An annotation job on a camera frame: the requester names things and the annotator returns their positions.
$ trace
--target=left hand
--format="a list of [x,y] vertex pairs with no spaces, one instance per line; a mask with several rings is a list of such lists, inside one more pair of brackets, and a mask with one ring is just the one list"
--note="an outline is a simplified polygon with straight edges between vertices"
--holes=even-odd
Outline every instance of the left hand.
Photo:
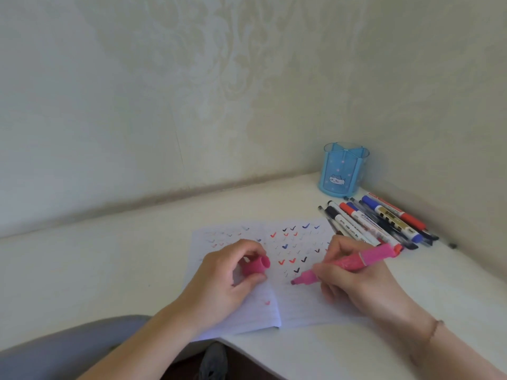
[[251,274],[233,286],[232,271],[244,256],[255,259],[266,255],[256,241],[239,240],[204,257],[201,266],[176,300],[194,327],[202,332],[224,320],[243,303],[265,274]]

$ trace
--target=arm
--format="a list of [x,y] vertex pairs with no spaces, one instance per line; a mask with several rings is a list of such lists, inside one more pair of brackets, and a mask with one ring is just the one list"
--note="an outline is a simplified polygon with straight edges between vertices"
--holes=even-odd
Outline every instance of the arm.
[[160,379],[185,345],[234,312],[253,288],[266,280],[264,274],[251,274],[233,286],[232,277],[244,256],[265,254],[261,244],[251,240],[240,240],[207,254],[177,300],[79,380]]
[[360,311],[405,345],[427,379],[507,380],[505,374],[417,305],[384,262],[358,273],[326,264],[369,248],[370,245],[348,237],[333,237],[323,263],[313,267],[328,301],[346,294]]

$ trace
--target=shoe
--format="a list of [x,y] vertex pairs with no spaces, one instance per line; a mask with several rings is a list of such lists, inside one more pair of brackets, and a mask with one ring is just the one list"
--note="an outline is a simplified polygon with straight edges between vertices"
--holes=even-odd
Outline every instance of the shoe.
[[228,367],[225,347],[216,341],[204,353],[199,367],[199,380],[225,380]]

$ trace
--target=notebook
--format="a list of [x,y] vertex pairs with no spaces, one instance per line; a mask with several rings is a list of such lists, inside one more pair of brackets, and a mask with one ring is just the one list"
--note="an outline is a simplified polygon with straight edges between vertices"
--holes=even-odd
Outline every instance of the notebook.
[[[239,239],[261,243],[271,261],[268,280],[258,285],[242,306],[227,319],[196,340],[214,339],[258,329],[291,328],[323,323],[341,323],[362,318],[348,301],[330,305],[320,293],[320,284],[291,285],[290,281],[316,262],[321,262],[334,232],[325,218],[283,222],[245,222],[196,230],[192,234],[185,285],[192,279],[204,256]],[[239,268],[235,281],[241,280]]]

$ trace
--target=cartoon cat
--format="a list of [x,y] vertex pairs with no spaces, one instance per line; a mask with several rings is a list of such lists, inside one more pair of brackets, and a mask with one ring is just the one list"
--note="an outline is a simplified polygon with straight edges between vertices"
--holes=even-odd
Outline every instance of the cartoon cat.
[[333,184],[337,184],[337,185],[345,184],[345,180],[342,180],[342,176],[331,175],[331,177],[329,178],[329,181],[331,181]]

